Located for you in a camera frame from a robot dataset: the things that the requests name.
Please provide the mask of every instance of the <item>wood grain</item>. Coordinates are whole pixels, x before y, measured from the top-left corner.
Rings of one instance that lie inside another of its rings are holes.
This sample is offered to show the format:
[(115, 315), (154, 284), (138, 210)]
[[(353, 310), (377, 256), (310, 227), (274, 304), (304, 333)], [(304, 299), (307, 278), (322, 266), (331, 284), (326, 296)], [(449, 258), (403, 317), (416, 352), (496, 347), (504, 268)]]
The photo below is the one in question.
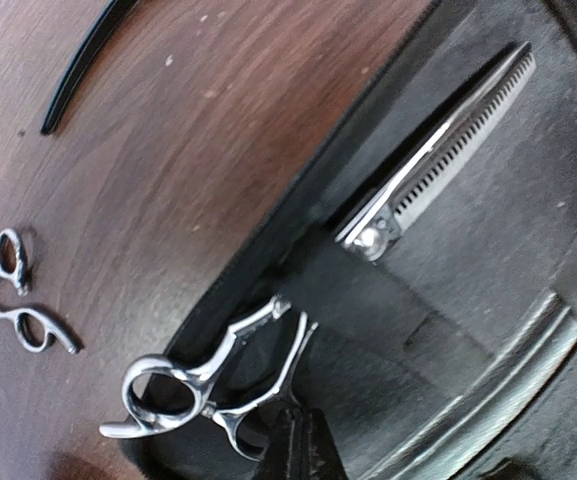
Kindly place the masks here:
[(427, 2), (143, 2), (40, 137), (105, 3), (0, 0), (0, 229), (24, 230), (30, 300), (85, 345), (31, 355), (0, 324), (0, 480), (139, 478), (97, 433), (125, 415), (125, 367), (163, 349)]

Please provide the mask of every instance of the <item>silver scissors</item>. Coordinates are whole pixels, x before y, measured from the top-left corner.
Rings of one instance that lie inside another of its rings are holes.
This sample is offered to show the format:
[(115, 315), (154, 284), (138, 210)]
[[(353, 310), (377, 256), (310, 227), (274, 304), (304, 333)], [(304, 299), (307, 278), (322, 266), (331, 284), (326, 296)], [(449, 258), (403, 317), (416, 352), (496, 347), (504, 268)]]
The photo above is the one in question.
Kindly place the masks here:
[[(107, 422), (99, 427), (99, 431), (110, 438), (146, 437), (169, 432), (202, 415), (225, 430), (230, 445), (237, 453), (249, 460), (259, 461), (263, 449), (241, 440), (238, 436), (239, 426), (250, 412), (267, 403), (283, 400), (299, 405), (292, 392), (292, 377), (318, 324), (310, 323), (305, 312), (300, 313), (292, 346), (275, 382), (257, 398), (243, 405), (222, 408), (210, 400), (210, 395), (228, 360), (246, 345), (246, 339), (259, 328), (281, 318), (290, 308), (290, 303), (275, 296), (253, 314), (231, 324), (213, 356), (203, 365), (188, 368), (164, 355), (146, 355), (137, 359), (128, 368), (121, 389), (124, 405), (132, 420)], [(163, 413), (145, 405), (134, 392), (133, 384), (138, 377), (150, 374), (173, 377), (184, 384), (193, 395), (190, 408), (179, 413)]]
[[(14, 265), (9, 264), (4, 259), (6, 241), (9, 241), (14, 249)], [(20, 297), (25, 296), (30, 291), (26, 249), (21, 237), (12, 228), (6, 228), (0, 233), (0, 278), (12, 283)], [(35, 340), (30, 333), (30, 318), (35, 319), (43, 327), (43, 340), (41, 342)], [(29, 352), (43, 352), (50, 346), (54, 338), (57, 338), (69, 353), (74, 355), (79, 351), (77, 344), (59, 322), (36, 308), (20, 307), (0, 310), (0, 320), (12, 322), (19, 343)]]

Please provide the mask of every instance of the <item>black leather case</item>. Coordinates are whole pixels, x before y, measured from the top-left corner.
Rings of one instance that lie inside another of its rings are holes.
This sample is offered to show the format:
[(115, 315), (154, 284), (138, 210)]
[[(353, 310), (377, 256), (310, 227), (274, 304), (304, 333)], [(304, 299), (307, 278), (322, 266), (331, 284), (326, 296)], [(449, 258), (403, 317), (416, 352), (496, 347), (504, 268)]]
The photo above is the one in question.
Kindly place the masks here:
[[(453, 94), (523, 41), (534, 75), (419, 221), (375, 264), (335, 244), (364, 181), (396, 168)], [(577, 2), (433, 3), (166, 354), (201, 362), (274, 293), (321, 325), (295, 387), (326, 413), (350, 478), (478, 478), (504, 458), (535, 478), (577, 478)], [(216, 398), (269, 372), (283, 333), (260, 332)], [(145, 395), (185, 401), (162, 380)], [(204, 418), (123, 447), (153, 479), (247, 479), (255, 467)]]

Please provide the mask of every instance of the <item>scissor blade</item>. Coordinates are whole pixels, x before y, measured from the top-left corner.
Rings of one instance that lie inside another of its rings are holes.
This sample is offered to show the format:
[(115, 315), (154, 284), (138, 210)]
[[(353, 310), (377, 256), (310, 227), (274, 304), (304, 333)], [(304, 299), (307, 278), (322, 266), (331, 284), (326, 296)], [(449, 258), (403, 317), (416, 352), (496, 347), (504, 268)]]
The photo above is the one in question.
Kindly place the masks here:
[(512, 49), (336, 235), (376, 260), (446, 188), (499, 123), (535, 71), (530, 44)]
[(531, 53), (527, 53), (502, 84), (498, 93), (485, 108), (481, 109), (481, 113), (473, 116), (452, 136), (434, 161), (429, 162), (419, 180), (395, 197), (391, 209), (401, 234), (417, 221), (473, 157), (515, 102), (534, 71), (534, 57)]

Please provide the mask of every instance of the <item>black strap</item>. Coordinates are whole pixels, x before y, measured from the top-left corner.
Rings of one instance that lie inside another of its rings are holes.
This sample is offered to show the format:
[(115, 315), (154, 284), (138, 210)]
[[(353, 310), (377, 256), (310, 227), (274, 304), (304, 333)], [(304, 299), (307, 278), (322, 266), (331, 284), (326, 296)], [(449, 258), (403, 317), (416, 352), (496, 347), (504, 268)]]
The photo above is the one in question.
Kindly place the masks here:
[(90, 65), (137, 2), (138, 0), (112, 0), (97, 19), (61, 79), (41, 127), (42, 135), (50, 135), (57, 130), (61, 117)]
[(348, 480), (321, 410), (284, 409), (253, 480)]
[(308, 235), (288, 256), (278, 292), (325, 329), (424, 377), (447, 396), (463, 393), (492, 355), (401, 280), (335, 244)]

